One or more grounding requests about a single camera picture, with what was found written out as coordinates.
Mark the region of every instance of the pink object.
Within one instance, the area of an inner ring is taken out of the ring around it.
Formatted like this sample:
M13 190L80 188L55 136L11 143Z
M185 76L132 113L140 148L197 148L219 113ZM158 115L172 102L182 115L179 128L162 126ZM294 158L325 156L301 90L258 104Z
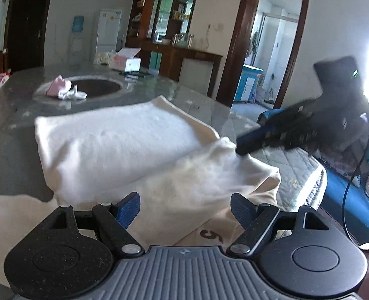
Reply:
M72 82L65 80L62 76L58 76L51 83L46 95L50 97L58 97L58 93L60 91L68 92L70 88L72 88Z

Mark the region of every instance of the printed number 5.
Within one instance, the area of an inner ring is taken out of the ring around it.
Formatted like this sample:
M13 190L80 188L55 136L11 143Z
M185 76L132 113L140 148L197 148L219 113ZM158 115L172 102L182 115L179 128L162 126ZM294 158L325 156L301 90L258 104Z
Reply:
M211 230L209 232L207 230L201 231L200 236L205 238L205 239L212 239L212 240L218 238L219 242L221 242L223 244L223 238L219 234L217 234L217 233L215 233Z

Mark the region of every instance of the tissue box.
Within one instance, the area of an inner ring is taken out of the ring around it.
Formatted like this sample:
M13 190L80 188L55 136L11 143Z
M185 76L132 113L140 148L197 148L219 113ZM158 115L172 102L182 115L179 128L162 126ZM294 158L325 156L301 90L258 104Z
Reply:
M134 57L139 52L140 48L122 48L111 58L109 63L110 69L123 72L139 71L141 59Z

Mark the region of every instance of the silver screw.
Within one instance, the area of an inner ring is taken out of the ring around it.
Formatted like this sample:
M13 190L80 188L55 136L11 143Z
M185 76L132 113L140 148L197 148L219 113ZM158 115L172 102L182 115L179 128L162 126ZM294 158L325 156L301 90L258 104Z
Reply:
M246 245L242 245L241 243L238 245L231 246L231 251L235 254L247 254L250 251L250 247Z
M134 254L138 254L141 251L141 247L139 245L135 245L135 244L130 243L128 245L124 245L122 247L122 251L125 254L134 255Z

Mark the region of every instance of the gray ribbed plate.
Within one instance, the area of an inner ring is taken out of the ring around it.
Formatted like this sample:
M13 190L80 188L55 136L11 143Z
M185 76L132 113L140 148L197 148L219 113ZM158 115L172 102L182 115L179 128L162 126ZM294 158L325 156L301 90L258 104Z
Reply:
M350 300L359 299L355 295ZM257 275L250 262L218 247L154 246L124 259L97 289L77 300L290 300Z

